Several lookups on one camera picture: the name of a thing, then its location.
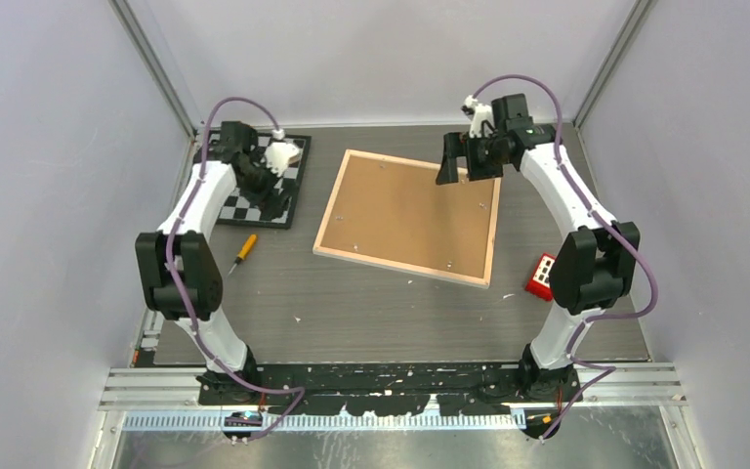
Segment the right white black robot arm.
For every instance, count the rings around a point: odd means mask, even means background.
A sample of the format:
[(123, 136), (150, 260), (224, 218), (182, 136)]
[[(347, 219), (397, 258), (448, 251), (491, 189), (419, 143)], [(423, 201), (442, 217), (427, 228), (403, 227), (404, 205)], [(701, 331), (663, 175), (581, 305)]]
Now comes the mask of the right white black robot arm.
[(510, 165), (534, 186), (564, 237), (548, 273), (551, 310), (514, 374), (525, 397), (543, 401), (568, 380), (591, 320), (630, 291), (640, 232), (597, 201), (566, 158), (560, 129), (535, 123), (525, 95), (488, 105), (468, 96), (461, 110), (470, 127), (444, 135), (437, 185), (459, 182), (459, 159), (471, 182), (500, 178)]

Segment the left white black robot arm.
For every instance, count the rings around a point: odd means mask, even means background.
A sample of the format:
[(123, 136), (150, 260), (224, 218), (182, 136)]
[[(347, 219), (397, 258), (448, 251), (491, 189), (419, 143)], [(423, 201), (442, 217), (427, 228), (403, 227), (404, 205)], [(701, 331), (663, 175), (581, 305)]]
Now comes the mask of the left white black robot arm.
[(135, 241), (147, 307), (186, 332), (206, 361), (204, 383), (223, 381), (239, 405), (259, 396), (261, 380), (250, 347), (223, 310), (224, 278), (209, 238), (225, 208), (242, 208), (260, 222), (284, 217), (294, 187), (285, 175), (302, 152), (281, 130), (263, 139), (248, 124), (224, 122), (195, 153), (169, 218)]

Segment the orange handled screwdriver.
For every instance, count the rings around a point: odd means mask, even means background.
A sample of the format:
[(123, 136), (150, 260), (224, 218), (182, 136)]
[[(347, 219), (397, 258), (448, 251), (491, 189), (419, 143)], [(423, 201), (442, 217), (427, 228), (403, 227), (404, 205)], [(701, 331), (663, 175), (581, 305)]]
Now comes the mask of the orange handled screwdriver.
[(256, 245), (256, 242), (258, 240), (258, 236), (256, 234), (250, 234), (245, 242), (240, 247), (239, 251), (237, 252), (233, 263), (231, 264), (231, 267), (228, 270), (227, 276), (230, 277), (231, 274), (236, 270), (236, 268), (242, 264), (247, 256), (251, 253), (252, 249)]

